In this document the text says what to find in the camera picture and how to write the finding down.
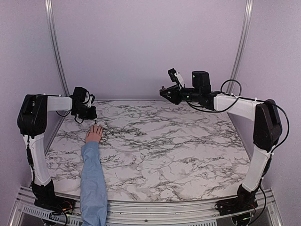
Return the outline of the mannequin hand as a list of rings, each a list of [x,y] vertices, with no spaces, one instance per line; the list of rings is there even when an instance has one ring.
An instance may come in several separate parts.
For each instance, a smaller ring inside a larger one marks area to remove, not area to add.
[[[86,135],[85,143],[97,142],[100,143],[102,139],[103,128],[101,125],[94,124],[91,126],[90,131]]]

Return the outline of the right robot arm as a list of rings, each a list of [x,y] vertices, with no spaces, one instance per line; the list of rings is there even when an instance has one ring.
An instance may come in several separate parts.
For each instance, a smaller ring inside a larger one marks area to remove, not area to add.
[[[261,189],[283,131],[275,101],[256,100],[240,94],[236,96],[223,90],[212,91],[210,75],[206,71],[192,72],[191,88],[185,86],[180,73],[174,68],[168,70],[168,75],[175,85],[162,87],[159,94],[169,102],[179,105],[184,101],[191,108],[203,113],[226,112],[253,122],[253,155],[246,177],[238,187],[237,196],[218,201],[215,208],[221,216],[255,209],[258,206],[256,193]]]

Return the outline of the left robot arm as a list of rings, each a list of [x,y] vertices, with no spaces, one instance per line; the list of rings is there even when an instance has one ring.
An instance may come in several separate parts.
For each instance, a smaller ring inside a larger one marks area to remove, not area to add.
[[[93,106],[95,96],[83,87],[75,87],[69,97],[61,95],[28,94],[22,103],[17,125],[23,137],[27,160],[31,168],[34,204],[48,210],[72,210],[75,201],[55,195],[53,180],[46,166],[44,133],[47,128],[48,112],[66,111],[74,119],[94,120],[97,118]]]

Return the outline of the blue sleeved forearm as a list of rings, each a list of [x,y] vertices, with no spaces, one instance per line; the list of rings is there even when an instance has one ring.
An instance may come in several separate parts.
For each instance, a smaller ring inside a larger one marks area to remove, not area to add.
[[[108,196],[99,158],[99,144],[83,145],[83,169],[80,182],[80,211],[84,226],[104,226],[107,218]]]

